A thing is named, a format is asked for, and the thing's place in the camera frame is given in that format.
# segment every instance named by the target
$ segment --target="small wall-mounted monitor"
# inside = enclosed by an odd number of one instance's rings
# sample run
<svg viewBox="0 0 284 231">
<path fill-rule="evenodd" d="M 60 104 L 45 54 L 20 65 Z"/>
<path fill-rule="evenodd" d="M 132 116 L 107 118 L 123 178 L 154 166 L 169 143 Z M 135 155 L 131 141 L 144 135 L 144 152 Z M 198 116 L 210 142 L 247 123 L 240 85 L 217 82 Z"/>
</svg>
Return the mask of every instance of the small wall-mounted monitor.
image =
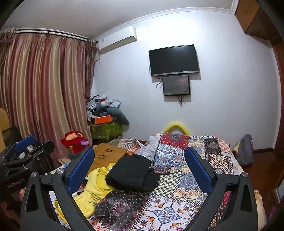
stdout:
<svg viewBox="0 0 284 231">
<path fill-rule="evenodd" d="M 199 72 L 194 45 L 151 50 L 149 58 L 152 76 Z"/>
<path fill-rule="evenodd" d="M 165 75 L 163 76 L 164 96 L 189 95 L 188 75 Z"/>
</svg>

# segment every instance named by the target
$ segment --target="blue pad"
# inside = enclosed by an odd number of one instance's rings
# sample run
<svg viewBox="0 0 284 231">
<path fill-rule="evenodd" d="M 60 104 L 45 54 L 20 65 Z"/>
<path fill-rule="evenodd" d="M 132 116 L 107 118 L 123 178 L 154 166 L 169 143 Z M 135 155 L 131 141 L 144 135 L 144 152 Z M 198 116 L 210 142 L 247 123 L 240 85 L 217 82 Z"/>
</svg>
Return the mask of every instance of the blue pad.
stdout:
<svg viewBox="0 0 284 231">
<path fill-rule="evenodd" d="M 23 152 L 25 148 L 29 147 L 31 144 L 33 144 L 35 142 L 35 139 L 36 138 L 33 135 L 29 135 L 25 139 L 16 143 L 15 151 L 16 152 Z"/>
<path fill-rule="evenodd" d="M 201 191 L 210 195 L 213 191 L 211 177 L 190 148 L 185 149 L 184 159 Z"/>
<path fill-rule="evenodd" d="M 67 191 L 69 194 L 75 193 L 80 188 L 85 176 L 87 175 L 94 161 L 95 152 L 93 148 L 89 148 L 81 161 L 74 168 L 68 178 Z"/>
</svg>

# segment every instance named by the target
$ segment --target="yellow tube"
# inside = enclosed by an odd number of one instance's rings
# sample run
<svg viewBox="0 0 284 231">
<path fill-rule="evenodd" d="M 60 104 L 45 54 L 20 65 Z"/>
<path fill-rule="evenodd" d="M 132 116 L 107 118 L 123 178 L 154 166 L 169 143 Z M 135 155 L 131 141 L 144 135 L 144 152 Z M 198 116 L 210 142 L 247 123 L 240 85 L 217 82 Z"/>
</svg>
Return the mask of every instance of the yellow tube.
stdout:
<svg viewBox="0 0 284 231">
<path fill-rule="evenodd" d="M 182 132 L 183 134 L 185 135 L 190 135 L 190 132 L 186 129 L 186 127 L 180 123 L 180 122 L 172 122 L 170 123 L 165 129 L 163 132 L 169 132 L 172 128 L 174 127 L 178 127 Z"/>
</svg>

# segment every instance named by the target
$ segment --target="air conditioner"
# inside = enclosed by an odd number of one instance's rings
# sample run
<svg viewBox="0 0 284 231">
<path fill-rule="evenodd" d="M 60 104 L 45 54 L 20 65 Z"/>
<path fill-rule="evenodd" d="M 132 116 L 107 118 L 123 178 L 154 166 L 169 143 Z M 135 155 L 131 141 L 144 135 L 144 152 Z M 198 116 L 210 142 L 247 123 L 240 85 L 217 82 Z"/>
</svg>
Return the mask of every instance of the air conditioner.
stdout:
<svg viewBox="0 0 284 231">
<path fill-rule="evenodd" d="M 128 26 L 99 40 L 100 52 L 104 54 L 135 41 L 137 41 L 135 28 Z"/>
</svg>

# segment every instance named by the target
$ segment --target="black folded clothing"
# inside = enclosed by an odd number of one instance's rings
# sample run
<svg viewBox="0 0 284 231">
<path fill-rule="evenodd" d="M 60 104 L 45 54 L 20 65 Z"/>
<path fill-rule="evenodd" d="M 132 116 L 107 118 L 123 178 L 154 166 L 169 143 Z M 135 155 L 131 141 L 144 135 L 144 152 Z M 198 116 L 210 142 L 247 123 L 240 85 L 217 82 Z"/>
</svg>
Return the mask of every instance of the black folded clothing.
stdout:
<svg viewBox="0 0 284 231">
<path fill-rule="evenodd" d="M 120 158 L 106 176 L 106 183 L 120 190 L 150 192 L 156 187 L 160 174 L 150 171 L 151 161 L 140 155 Z"/>
</svg>

